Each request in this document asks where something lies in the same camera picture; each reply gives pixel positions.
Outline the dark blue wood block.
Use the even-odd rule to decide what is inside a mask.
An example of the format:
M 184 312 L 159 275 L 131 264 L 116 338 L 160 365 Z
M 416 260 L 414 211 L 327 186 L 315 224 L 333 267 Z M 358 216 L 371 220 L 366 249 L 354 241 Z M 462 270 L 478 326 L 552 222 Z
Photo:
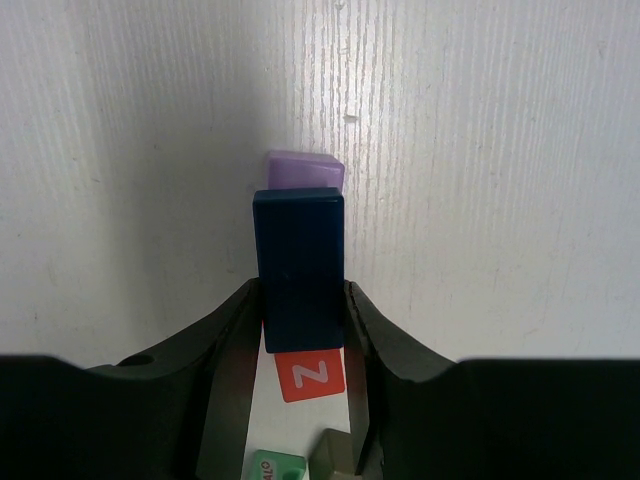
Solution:
M 343 195 L 335 187 L 262 190 L 252 207 L 266 350 L 340 348 Z

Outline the red orange wood cube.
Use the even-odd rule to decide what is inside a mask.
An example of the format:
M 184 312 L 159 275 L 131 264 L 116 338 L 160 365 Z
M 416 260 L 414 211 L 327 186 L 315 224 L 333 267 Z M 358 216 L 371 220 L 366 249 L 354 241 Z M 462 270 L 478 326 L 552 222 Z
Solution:
M 293 403 L 345 391 L 340 349 L 274 355 L 283 400 Z

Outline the brown window wood block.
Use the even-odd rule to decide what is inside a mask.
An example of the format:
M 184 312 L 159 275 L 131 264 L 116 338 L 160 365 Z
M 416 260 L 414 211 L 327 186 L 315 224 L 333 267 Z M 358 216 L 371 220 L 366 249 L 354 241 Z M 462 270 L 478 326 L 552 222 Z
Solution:
M 355 480 L 352 440 L 348 432 L 325 429 L 308 460 L 310 480 Z

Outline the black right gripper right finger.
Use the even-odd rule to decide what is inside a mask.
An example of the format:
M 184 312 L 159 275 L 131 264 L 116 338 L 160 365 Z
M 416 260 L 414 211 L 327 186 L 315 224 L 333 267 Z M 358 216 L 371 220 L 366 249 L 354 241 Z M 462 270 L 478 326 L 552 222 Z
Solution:
M 345 297 L 354 464 L 365 479 L 635 479 L 635 359 L 449 360 Z

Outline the green hospital wood block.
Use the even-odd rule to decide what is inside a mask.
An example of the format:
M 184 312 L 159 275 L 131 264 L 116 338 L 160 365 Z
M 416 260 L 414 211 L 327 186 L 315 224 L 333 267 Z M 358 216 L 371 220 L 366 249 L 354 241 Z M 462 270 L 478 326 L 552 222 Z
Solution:
M 252 457 L 249 480 L 301 480 L 306 472 L 302 456 L 256 450 Z

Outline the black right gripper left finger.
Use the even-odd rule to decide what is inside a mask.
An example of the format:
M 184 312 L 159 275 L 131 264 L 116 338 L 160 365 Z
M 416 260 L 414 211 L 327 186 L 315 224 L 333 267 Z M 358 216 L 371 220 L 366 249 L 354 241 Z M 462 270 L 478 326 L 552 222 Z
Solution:
M 5 479 L 237 479 L 261 336 L 261 289 L 115 365 L 1 359 Z

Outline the large lilac wood block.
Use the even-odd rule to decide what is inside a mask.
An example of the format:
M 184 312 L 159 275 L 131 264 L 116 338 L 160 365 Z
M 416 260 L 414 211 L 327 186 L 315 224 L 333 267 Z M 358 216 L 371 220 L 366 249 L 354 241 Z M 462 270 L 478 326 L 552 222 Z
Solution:
M 342 191 L 345 166 L 329 154 L 270 151 L 266 156 L 268 188 L 337 188 Z

